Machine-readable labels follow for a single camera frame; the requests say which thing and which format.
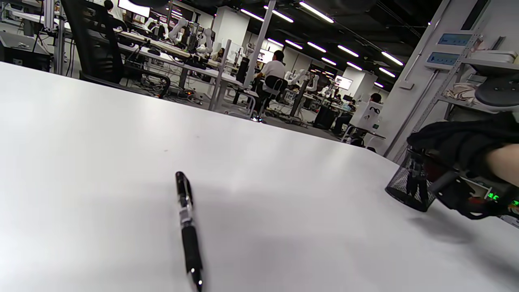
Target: human arm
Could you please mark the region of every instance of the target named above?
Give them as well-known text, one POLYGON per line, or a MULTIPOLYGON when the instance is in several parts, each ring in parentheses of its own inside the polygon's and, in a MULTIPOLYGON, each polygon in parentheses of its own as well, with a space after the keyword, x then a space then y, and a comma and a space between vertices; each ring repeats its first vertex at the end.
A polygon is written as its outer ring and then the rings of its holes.
POLYGON ((491 151, 486 157, 486 163, 497 177, 519 187, 519 144, 491 151))

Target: pen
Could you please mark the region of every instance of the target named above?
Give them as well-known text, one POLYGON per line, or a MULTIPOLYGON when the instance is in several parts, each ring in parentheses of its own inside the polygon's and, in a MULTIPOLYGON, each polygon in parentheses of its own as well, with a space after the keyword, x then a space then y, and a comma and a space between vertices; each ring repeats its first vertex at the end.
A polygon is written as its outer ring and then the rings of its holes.
POLYGON ((176 191, 180 203, 180 228, 182 229, 182 244, 186 260, 186 273, 195 285, 196 292, 202 292, 202 259, 198 250, 198 237, 193 222, 193 194, 191 185, 181 172, 175 174, 176 191))

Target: white robotic arm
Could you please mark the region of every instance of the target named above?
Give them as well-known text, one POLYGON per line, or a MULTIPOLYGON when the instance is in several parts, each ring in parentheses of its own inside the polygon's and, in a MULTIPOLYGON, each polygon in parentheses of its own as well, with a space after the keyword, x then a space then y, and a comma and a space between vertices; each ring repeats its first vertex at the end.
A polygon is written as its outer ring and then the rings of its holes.
POLYGON ((285 80, 288 81, 289 85, 295 85, 301 78, 305 77, 305 75, 306 75, 305 69, 299 70, 299 73, 297 73, 295 75, 292 75, 292 72, 287 72, 285 74, 285 80))
POLYGON ((313 76, 312 86, 306 87, 306 91, 309 91, 309 92, 316 91, 317 90, 317 82, 318 81, 319 81, 319 76, 318 75, 314 75, 313 76))
POLYGON ((200 39, 200 46, 196 49, 199 54, 211 54, 213 52, 213 40, 211 39, 211 29, 204 29, 202 38, 200 39))
POLYGON ((171 32, 168 34, 169 39, 173 41, 174 44, 178 44, 182 37, 177 38, 176 36, 180 33, 180 29, 186 26, 189 22, 185 18, 179 19, 179 22, 173 27, 171 32))

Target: mesh pencil holder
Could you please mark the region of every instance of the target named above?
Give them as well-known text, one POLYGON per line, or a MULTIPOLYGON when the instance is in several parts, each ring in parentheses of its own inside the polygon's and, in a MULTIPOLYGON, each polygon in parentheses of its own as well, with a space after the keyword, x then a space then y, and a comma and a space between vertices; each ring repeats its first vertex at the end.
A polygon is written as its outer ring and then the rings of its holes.
POLYGON ((408 150, 404 162, 385 188, 390 196, 421 212, 426 212, 435 199, 428 191, 431 182, 427 180, 425 159, 427 158, 408 150))

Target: table surface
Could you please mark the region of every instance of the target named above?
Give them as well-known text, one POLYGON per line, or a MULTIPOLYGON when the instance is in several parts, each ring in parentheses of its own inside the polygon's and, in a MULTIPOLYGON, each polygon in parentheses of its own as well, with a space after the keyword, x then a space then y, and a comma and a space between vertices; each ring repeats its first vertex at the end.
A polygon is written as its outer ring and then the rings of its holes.
POLYGON ((193 187, 205 291, 517 291, 516 228, 437 202, 409 209, 384 192, 397 165, 366 149, 0 72, 2 292, 191 292, 178 170, 193 187))

